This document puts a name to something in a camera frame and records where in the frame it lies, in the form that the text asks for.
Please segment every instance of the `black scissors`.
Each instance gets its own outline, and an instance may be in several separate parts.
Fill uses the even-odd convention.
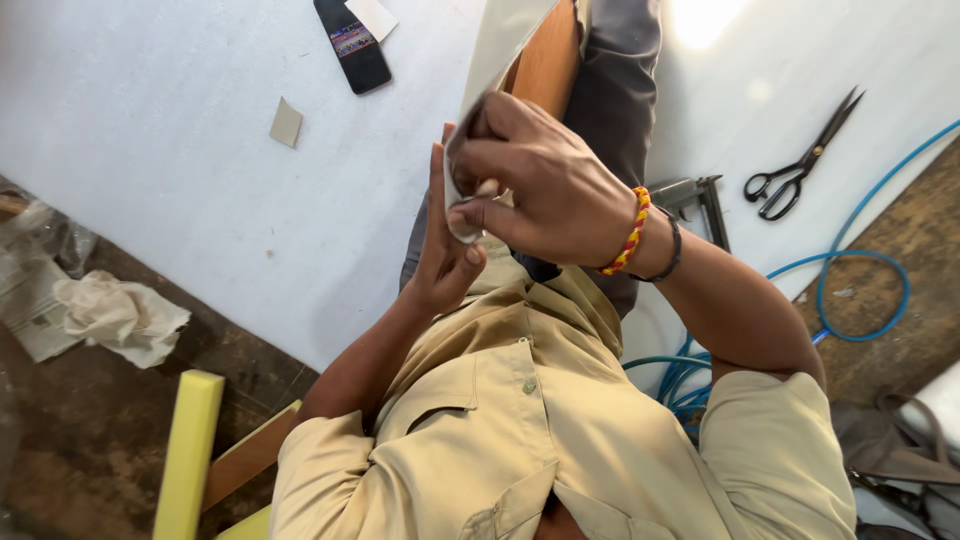
[[[853,94],[856,92],[856,86],[853,87],[853,90],[847,94],[847,97],[844,98],[843,103],[840,104],[840,107],[837,108],[836,112],[830,118],[830,121],[825,126],[824,130],[820,132],[820,136],[817,137],[817,140],[813,141],[813,144],[810,145],[810,148],[804,153],[804,156],[800,158],[796,163],[792,163],[783,167],[782,169],[776,170],[772,173],[759,173],[754,174],[750,177],[750,180],[747,181],[743,186],[743,196],[747,198],[751,203],[755,203],[761,197],[767,199],[767,187],[770,186],[775,178],[787,175],[794,171],[801,171],[800,174],[794,176],[790,180],[784,182],[777,191],[774,192],[766,203],[763,203],[763,206],[760,207],[758,214],[763,219],[767,221],[776,221],[782,218],[790,209],[797,204],[797,200],[800,199],[800,182],[806,178],[806,175],[810,174],[810,169],[813,168],[813,165],[817,164],[817,160],[820,158],[820,155],[824,153],[824,149],[827,148],[827,144],[833,139],[833,136],[836,135],[837,131],[840,129],[840,126],[847,121],[847,117],[850,116],[850,113],[853,111],[853,108],[856,107],[857,103],[860,103],[860,98],[863,97],[864,92],[860,92],[860,95],[856,96],[856,99],[851,103]],[[750,185],[754,184],[754,180],[763,180],[763,185],[759,189],[751,190]],[[769,215],[770,210],[772,210],[783,195],[787,191],[793,189],[793,197],[790,198],[790,201],[784,206],[780,211],[774,215]]]

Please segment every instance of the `black bracelet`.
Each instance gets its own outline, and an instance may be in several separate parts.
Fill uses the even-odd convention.
[[[630,275],[631,278],[645,283],[662,282],[663,278],[669,276],[670,272],[673,272],[673,269],[677,267],[677,263],[680,262],[680,249],[683,247],[683,239],[680,237],[680,226],[677,225],[677,218],[666,209],[661,207],[657,208],[666,214],[667,219],[670,220],[670,228],[673,229],[673,258],[670,260],[670,264],[667,264],[666,269],[653,278],[647,279],[640,276],[634,276],[633,274]]]

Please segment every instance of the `beige shirt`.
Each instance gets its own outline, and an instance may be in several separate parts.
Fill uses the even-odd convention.
[[[810,376],[725,376],[697,452],[627,380],[619,332],[579,268],[468,299],[415,345],[372,436],[359,411],[290,433],[271,537],[531,539],[553,490],[588,538],[854,538]]]

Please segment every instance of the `hand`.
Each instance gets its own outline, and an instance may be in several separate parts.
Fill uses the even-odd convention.
[[[444,125],[444,142],[453,124]],[[482,246],[465,246],[446,225],[444,212],[444,147],[433,143],[430,155],[430,187],[427,191],[427,226],[414,277],[400,292],[399,300],[417,313],[434,316],[453,311],[464,301],[467,289],[487,265]]]
[[[524,254],[557,264],[606,266],[636,222],[637,200],[566,126],[533,104],[497,92],[454,161],[473,193],[487,179],[513,191],[514,207],[473,199],[450,209],[454,227],[482,227]]]

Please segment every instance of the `wrist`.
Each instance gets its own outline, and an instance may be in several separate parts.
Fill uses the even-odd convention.
[[[391,309],[401,312],[412,323],[428,326],[440,313],[424,300],[425,295],[418,289],[417,276],[414,276],[400,291]]]
[[[656,276],[673,258],[673,229],[670,220],[656,207],[650,207],[634,256],[623,271],[641,278]]]

